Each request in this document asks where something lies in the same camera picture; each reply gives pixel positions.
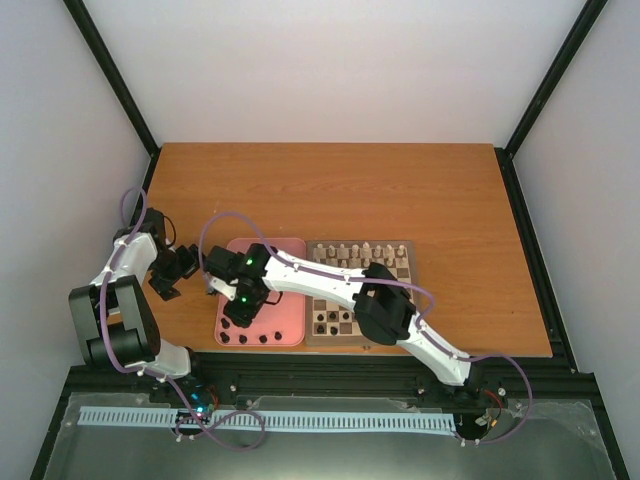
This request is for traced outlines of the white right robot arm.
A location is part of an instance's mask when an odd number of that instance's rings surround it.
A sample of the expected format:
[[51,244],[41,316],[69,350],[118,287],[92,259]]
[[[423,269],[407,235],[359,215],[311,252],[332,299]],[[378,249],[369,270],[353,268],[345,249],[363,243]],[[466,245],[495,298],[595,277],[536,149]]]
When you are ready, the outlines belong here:
[[351,312],[366,339],[402,347],[444,385],[463,387],[471,376],[470,355],[437,334],[425,320],[429,311],[412,302],[410,292],[419,288],[379,263],[340,268],[253,243],[245,253],[213,248],[205,271],[209,288],[227,298],[226,316],[238,327],[251,325],[272,291],[302,294]]

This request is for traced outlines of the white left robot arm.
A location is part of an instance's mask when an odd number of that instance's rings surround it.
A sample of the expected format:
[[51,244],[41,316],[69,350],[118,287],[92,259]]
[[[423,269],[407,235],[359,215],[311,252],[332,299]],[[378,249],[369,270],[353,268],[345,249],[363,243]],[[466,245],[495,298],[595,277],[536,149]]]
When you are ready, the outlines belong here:
[[173,379],[172,388],[186,402],[201,400],[208,378],[195,369],[194,352],[161,338],[143,292],[149,281],[164,301],[180,295],[177,281],[199,267],[198,247],[177,248],[152,232],[118,231],[113,251],[102,271],[68,297],[83,360],[93,368],[108,368],[116,360],[126,372],[147,372]]

